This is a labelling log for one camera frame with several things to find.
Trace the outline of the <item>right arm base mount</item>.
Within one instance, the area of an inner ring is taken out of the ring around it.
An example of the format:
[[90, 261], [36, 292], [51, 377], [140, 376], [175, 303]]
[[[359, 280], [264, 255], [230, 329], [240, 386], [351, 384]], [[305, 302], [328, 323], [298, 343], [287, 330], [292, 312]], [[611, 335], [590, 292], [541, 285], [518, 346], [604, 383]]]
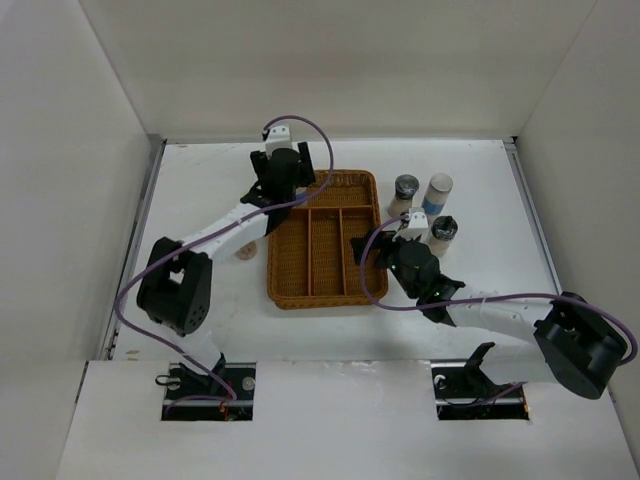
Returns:
[[529, 419], [523, 383], [495, 384], [480, 367], [494, 342], [482, 343], [466, 360], [431, 363], [435, 408], [439, 420]]

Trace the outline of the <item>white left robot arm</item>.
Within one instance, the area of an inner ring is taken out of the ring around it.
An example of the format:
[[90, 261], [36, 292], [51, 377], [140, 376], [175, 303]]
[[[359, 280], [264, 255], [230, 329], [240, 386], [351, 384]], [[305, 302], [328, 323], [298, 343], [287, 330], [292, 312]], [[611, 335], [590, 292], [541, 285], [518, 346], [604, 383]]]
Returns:
[[254, 151], [250, 160], [257, 181], [225, 217], [182, 240], [162, 237], [148, 263], [173, 257], [142, 280], [138, 308], [179, 342], [200, 328], [211, 304], [214, 265], [242, 246], [271, 234], [292, 210], [298, 192], [315, 182], [308, 144]]

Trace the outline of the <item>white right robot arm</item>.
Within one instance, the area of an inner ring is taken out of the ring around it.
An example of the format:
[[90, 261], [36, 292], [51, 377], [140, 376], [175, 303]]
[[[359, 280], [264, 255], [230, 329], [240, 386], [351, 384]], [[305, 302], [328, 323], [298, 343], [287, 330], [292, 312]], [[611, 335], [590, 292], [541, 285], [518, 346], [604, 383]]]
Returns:
[[475, 395], [518, 381], [554, 382], [595, 400], [617, 368], [638, 353], [637, 340], [619, 320], [572, 292], [482, 293], [444, 275], [438, 258], [418, 238], [394, 231], [372, 230], [350, 244], [358, 266], [376, 251], [375, 267], [390, 271], [413, 300], [412, 310], [431, 322], [521, 341], [512, 350], [492, 342], [474, 350], [459, 375]]

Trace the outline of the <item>blue label silver cap bottle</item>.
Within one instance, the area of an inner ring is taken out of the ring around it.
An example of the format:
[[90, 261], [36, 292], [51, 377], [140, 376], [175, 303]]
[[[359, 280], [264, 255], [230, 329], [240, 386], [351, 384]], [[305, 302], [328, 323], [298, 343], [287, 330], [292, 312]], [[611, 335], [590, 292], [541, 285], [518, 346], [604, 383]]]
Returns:
[[308, 202], [309, 195], [306, 192], [302, 192], [296, 195], [295, 203], [297, 207], [305, 207]]

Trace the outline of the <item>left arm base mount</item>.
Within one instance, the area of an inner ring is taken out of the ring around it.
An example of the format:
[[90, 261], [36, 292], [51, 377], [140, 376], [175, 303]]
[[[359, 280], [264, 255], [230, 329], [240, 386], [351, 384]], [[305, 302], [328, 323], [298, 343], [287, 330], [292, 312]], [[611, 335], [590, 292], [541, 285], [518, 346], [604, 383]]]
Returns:
[[221, 356], [213, 372], [236, 396], [206, 374], [191, 370], [184, 363], [172, 363], [167, 373], [155, 378], [164, 389], [162, 421], [236, 422], [253, 419], [257, 365], [227, 363]]

